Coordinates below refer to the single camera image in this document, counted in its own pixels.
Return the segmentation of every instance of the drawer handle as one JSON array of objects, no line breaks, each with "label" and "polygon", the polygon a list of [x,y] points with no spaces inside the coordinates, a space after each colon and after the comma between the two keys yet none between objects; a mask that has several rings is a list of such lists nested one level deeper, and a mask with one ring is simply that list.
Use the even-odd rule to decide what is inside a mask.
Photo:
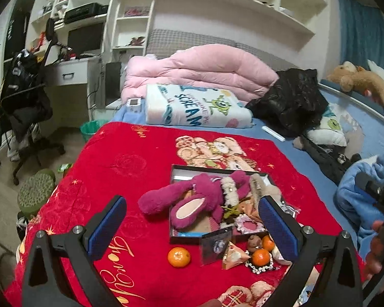
[{"label": "drawer handle", "polygon": [[74,78],[74,73],[64,73],[64,74],[62,74],[62,79],[66,79],[66,76],[68,76],[68,75],[71,75],[71,77],[69,77],[68,79]]}]

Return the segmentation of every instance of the green stool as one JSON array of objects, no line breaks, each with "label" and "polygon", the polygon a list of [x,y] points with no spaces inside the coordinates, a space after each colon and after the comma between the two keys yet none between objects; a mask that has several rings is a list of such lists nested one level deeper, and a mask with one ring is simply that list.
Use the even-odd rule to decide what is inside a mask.
[{"label": "green stool", "polygon": [[40,208],[46,204],[56,187],[56,177],[52,170],[43,169],[37,172],[20,188],[17,203],[27,219],[35,217]]}]

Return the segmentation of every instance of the pink comforter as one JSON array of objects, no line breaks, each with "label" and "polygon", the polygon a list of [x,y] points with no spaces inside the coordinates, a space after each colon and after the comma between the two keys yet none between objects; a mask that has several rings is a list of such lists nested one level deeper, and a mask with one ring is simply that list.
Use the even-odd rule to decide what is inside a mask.
[{"label": "pink comforter", "polygon": [[232,91],[244,102],[262,97],[277,74],[254,55],[241,49],[210,44],[178,51],[169,58],[129,60],[121,98],[145,98],[147,84],[178,84]]}]

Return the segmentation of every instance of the orange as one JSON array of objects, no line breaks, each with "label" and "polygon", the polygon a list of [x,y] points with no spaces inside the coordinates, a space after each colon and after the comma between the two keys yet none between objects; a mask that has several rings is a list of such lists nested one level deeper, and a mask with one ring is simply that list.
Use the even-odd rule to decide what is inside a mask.
[{"label": "orange", "polygon": [[191,262],[191,254],[182,247],[172,248],[168,253],[168,262],[175,268],[183,268]]},{"label": "orange", "polygon": [[266,249],[268,252],[271,252],[275,247],[274,241],[271,239],[269,235],[265,235],[262,239],[262,247]]},{"label": "orange", "polygon": [[252,255],[252,263],[256,266],[265,266],[270,262],[269,252],[262,248],[255,251]]}]

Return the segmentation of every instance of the blue blanket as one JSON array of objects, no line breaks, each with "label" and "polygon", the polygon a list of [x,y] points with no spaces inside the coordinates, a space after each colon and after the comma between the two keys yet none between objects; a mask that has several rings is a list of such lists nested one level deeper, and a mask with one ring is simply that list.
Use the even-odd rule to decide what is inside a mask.
[{"label": "blue blanket", "polygon": [[355,191],[354,179],[359,172],[367,173],[377,183],[384,185],[384,154],[379,156],[373,165],[365,162],[353,164],[344,174],[335,197],[339,209],[357,231],[359,254],[365,258],[370,250],[370,242],[376,235],[371,226],[375,220],[384,220],[384,215],[373,206],[375,200],[372,197]]},{"label": "blue blanket", "polygon": [[[115,114],[112,119],[113,122],[126,122],[129,124],[138,124],[146,125],[145,122],[145,103],[142,100],[142,112],[141,113],[132,113],[127,111],[126,106],[121,107],[119,111]],[[301,150],[295,149],[293,147],[292,140],[289,139],[284,142],[280,142],[273,136],[266,133],[262,126],[264,123],[259,119],[253,119],[256,124],[253,128],[245,129],[236,129],[236,128],[202,128],[202,127],[184,127],[184,126],[171,126],[171,128],[179,128],[183,130],[206,130],[206,131],[216,131],[219,133],[241,135],[246,137],[252,137],[256,139],[269,139],[273,141],[279,150],[292,162],[296,170],[307,176],[308,179],[314,185],[314,188],[317,190],[318,196],[324,202],[327,209],[336,219],[336,221],[341,225],[341,227],[351,233],[354,243],[357,245],[357,234],[349,223],[349,221],[344,217],[344,215],[337,209],[334,204],[334,196],[337,191],[337,186],[334,182],[329,180],[324,174],[320,171],[320,168],[310,158],[310,156]]]}]

